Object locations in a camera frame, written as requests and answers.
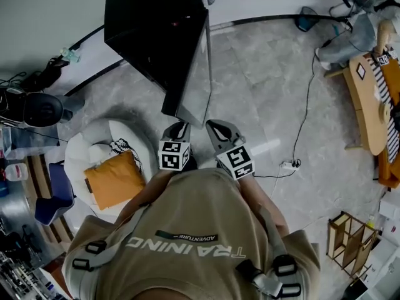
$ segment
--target chair seat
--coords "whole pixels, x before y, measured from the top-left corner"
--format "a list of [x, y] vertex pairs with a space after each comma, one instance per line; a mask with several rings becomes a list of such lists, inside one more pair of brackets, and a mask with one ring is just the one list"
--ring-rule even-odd
[[50, 199], [40, 197], [36, 200], [35, 219], [48, 226], [73, 206], [74, 200], [67, 201], [54, 196]]
[[35, 219], [45, 226], [74, 206], [74, 193], [64, 171], [64, 166], [49, 164], [52, 197], [36, 200]]

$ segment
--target shoe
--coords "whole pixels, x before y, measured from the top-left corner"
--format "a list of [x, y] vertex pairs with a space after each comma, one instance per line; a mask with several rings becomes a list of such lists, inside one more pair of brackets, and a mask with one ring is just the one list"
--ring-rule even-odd
[[[319, 54], [319, 48], [315, 49], [315, 55], [317, 56], [317, 58], [319, 60], [318, 54]], [[329, 62], [319, 61], [319, 63], [321, 64], [321, 67], [323, 67], [326, 71], [329, 71], [329, 70], [332, 69], [332, 66], [331, 66], [331, 64]]]
[[193, 152], [190, 150], [190, 158], [189, 161], [185, 164], [182, 171], [179, 173], [186, 173], [188, 171], [193, 171], [198, 169], [198, 163], [193, 156]]

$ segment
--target person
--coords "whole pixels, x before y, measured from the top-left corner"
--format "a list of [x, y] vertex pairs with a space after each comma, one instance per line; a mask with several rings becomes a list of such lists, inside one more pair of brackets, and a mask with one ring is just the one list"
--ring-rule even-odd
[[253, 175], [233, 181], [218, 168], [180, 174], [159, 171], [126, 204], [113, 225], [99, 226], [98, 218], [88, 216], [67, 258], [112, 232], [118, 236], [147, 203], [151, 206], [134, 232], [100, 269], [97, 300], [261, 299], [261, 293], [235, 267], [250, 259], [262, 272], [271, 270], [273, 255], [262, 208], [271, 215], [288, 254], [297, 262], [305, 281], [304, 299], [318, 298], [320, 264], [315, 245], [304, 231], [289, 233], [281, 211]]
[[336, 43], [326, 47], [317, 48], [316, 56], [325, 70], [331, 69], [332, 63], [345, 65], [350, 59], [373, 52], [376, 57], [383, 54], [386, 45], [398, 42], [400, 33], [400, 7], [394, 0], [393, 5], [377, 0], [376, 4], [383, 7], [374, 10], [374, 2], [366, 0], [369, 4], [368, 12], [357, 15], [350, 36], [340, 37]]

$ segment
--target desk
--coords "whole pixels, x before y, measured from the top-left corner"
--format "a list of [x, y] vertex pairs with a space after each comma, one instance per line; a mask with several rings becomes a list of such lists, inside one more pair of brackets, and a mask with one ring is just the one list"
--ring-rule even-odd
[[388, 141], [389, 108], [381, 101], [373, 70], [363, 56], [358, 56], [350, 60], [348, 67], [329, 72], [325, 77], [330, 78], [338, 74], [343, 74], [350, 90], [362, 147], [377, 156], [384, 150]]

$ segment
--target striped cloth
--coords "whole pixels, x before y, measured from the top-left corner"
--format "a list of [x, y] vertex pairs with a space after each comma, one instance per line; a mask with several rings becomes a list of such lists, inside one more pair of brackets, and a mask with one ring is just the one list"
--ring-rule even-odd
[[[377, 86], [379, 89], [379, 94], [381, 95], [381, 99], [383, 103], [387, 103], [390, 105], [390, 110], [393, 110], [393, 103], [391, 102], [391, 98], [389, 95], [388, 85], [383, 77], [383, 73], [381, 67], [374, 61], [373, 58], [367, 58], [369, 65], [374, 71], [374, 75], [377, 81]], [[397, 156], [399, 152], [399, 133], [394, 128], [394, 120], [390, 117], [389, 123], [387, 124], [387, 159], [389, 163], [394, 161], [394, 158]]]

